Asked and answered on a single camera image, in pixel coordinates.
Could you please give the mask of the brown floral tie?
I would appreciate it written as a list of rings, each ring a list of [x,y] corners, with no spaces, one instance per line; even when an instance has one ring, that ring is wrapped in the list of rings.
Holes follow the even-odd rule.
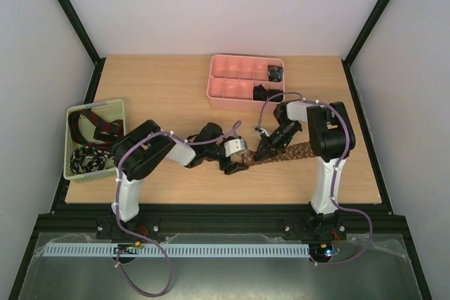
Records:
[[[272,162],[283,162],[296,159],[308,159],[314,157],[316,157],[316,155],[312,152],[309,142],[302,142],[294,145],[289,145],[285,149],[285,152],[276,153],[274,156],[268,159],[262,159],[260,161],[255,160],[255,152],[250,150],[241,155],[242,163],[248,167],[268,164]]]

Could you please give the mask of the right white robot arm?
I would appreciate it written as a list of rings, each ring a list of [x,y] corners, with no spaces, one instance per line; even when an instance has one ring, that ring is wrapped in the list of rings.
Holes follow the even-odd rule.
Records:
[[[258,121],[255,131],[260,141],[256,162],[285,153],[293,136],[307,124],[311,151],[317,157],[316,185],[309,203],[304,229],[314,239],[328,237],[339,230],[338,192],[340,179],[356,137],[345,104],[338,101],[289,100],[274,110],[278,128],[268,132]]]

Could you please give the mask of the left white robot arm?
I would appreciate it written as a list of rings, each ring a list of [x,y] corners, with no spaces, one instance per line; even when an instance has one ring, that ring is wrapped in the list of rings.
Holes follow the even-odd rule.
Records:
[[[230,131],[220,125],[207,123],[199,133],[187,138],[178,137],[173,131],[164,131],[149,119],[123,136],[112,147],[117,173],[115,199],[111,204],[115,222],[121,232],[148,240],[148,231],[128,229],[126,223],[139,213],[139,198],[143,180],[164,160],[170,159],[191,169],[204,161],[217,161],[226,175],[248,169],[231,157],[248,150],[242,136],[237,134],[241,121],[234,123]]]

